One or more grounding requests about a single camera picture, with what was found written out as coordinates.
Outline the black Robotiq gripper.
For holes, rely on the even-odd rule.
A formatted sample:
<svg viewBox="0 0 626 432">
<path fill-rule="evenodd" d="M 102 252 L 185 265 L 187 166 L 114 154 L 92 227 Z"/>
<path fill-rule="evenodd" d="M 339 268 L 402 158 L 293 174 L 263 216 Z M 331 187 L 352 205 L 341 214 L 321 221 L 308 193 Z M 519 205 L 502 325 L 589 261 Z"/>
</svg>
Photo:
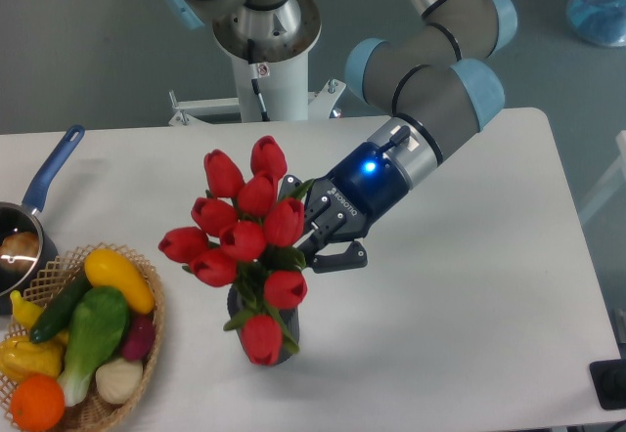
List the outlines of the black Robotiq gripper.
<svg viewBox="0 0 626 432">
<path fill-rule="evenodd" d="M 322 227 L 329 218 L 341 213 L 342 223 L 331 225 L 326 238 L 311 235 L 296 248 L 304 255 L 307 267 L 316 274 L 361 269 L 368 264 L 368 253 L 357 240 L 343 252 L 322 254 L 328 242 L 364 237 L 372 225 L 408 191 L 407 180 L 390 154 L 397 146 L 387 142 L 378 146 L 365 142 L 353 150 L 325 176 L 300 180 L 286 175 L 278 201 L 296 199 L 305 204 L 305 228 Z"/>
</svg>

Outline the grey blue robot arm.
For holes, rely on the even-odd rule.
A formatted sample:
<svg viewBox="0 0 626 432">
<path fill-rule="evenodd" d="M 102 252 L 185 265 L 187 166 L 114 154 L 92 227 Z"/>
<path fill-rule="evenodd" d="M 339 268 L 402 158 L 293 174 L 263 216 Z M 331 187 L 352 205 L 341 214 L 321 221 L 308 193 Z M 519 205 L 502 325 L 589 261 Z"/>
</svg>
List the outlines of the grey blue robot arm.
<svg viewBox="0 0 626 432">
<path fill-rule="evenodd" d="M 165 0 L 190 29 L 209 26 L 230 57 L 243 121 L 326 118 L 308 92 L 321 31 L 312 0 Z M 342 85 L 388 119 L 304 190 L 316 273 L 362 268 L 372 225 L 504 107 L 485 60 L 515 35 L 511 0 L 412 0 L 424 28 L 400 47 L 370 38 L 350 52 Z"/>
</svg>

